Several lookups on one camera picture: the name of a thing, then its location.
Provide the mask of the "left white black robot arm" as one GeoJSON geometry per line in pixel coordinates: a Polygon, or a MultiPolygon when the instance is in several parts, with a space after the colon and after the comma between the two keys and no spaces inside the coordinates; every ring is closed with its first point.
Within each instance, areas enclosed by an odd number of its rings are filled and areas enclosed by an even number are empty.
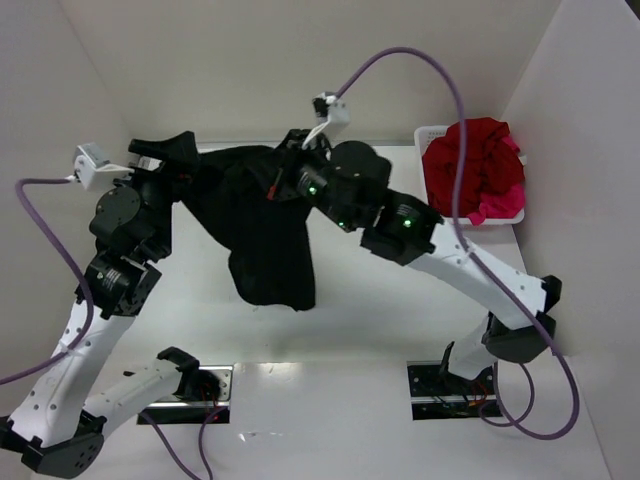
{"type": "Polygon", "coordinates": [[[197,397],[199,361],[170,347],[152,363],[100,393],[92,388],[106,360],[140,314],[171,252],[172,207],[198,168],[195,136],[132,140],[131,153],[156,159],[149,171],[111,163],[93,143],[78,146],[68,183],[99,194],[89,229],[96,253],[78,279],[68,323],[37,382],[1,421],[1,446],[33,472],[73,479],[96,460],[123,423],[167,397],[197,397]]]}

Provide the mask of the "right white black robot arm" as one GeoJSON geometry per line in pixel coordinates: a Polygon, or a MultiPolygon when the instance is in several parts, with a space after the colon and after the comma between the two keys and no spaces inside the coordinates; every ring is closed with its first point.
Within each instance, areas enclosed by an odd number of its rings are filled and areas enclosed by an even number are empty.
{"type": "Polygon", "coordinates": [[[302,198],[346,232],[360,230],[371,254],[429,274],[483,306],[478,327],[451,342],[440,364],[444,376],[474,380],[502,360],[527,364],[548,347],[556,322],[549,310],[561,281],[512,268],[468,239],[418,198],[390,188],[391,162],[359,141],[330,145],[292,130],[276,147],[271,200],[302,198]]]}

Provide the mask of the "black t shirt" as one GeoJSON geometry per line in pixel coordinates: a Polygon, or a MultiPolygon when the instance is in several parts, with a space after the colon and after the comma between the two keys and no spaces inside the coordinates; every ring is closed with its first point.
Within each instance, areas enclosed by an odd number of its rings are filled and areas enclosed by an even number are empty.
{"type": "Polygon", "coordinates": [[[228,266],[243,300],[308,311],[316,305],[315,275],[303,199],[267,198],[282,153],[241,146],[204,153],[182,203],[230,251],[228,266]]]}

